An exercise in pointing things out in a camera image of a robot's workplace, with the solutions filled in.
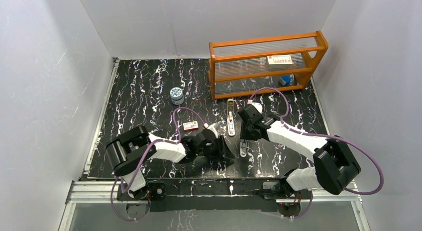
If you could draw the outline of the red white staple box sleeve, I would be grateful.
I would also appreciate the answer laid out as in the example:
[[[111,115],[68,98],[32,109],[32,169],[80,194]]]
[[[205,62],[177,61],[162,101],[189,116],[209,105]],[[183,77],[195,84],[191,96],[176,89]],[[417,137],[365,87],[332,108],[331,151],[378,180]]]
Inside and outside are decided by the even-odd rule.
[[[190,121],[183,123],[183,130],[185,132],[192,131],[192,130],[198,130],[199,124],[197,121]]]

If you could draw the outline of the white metal stapler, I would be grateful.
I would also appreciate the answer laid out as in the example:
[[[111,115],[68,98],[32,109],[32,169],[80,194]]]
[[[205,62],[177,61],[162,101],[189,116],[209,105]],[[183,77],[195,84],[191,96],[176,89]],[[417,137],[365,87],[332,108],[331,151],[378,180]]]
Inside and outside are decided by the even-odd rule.
[[[235,123],[234,123],[234,99],[227,100],[227,129],[228,135],[235,136]]]

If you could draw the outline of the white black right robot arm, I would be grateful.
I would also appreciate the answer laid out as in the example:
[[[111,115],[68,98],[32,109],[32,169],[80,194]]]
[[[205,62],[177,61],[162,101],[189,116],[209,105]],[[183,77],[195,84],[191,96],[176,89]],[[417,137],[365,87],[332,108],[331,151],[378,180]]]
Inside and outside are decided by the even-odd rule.
[[[242,123],[240,138],[248,141],[265,139],[281,144],[309,159],[308,168],[288,171],[271,193],[293,198],[302,190],[324,189],[338,195],[361,172],[346,142],[339,138],[308,135],[284,123],[277,115],[264,116],[257,103],[247,104],[238,112]]]

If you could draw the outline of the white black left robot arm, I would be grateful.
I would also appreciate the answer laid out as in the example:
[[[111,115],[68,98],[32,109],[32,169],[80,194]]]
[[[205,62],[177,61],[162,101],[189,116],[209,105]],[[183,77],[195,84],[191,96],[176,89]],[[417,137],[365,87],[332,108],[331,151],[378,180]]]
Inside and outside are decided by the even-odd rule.
[[[217,162],[235,159],[226,139],[217,133],[214,125],[208,125],[199,133],[179,140],[161,138],[139,125],[115,137],[105,149],[112,172],[121,181],[121,191],[130,193],[136,199],[148,195],[149,187],[141,171],[142,164],[148,159],[173,163],[190,163],[198,156]]]

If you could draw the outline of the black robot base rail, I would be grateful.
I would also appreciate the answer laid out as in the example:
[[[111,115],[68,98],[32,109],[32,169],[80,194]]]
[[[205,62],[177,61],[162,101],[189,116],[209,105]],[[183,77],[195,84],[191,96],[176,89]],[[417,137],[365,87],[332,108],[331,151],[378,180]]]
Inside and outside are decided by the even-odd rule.
[[[289,193],[279,178],[146,180],[146,187],[124,193],[117,188],[118,201],[151,204],[152,212],[178,210],[261,210],[265,212],[300,210],[308,201],[308,190]]]

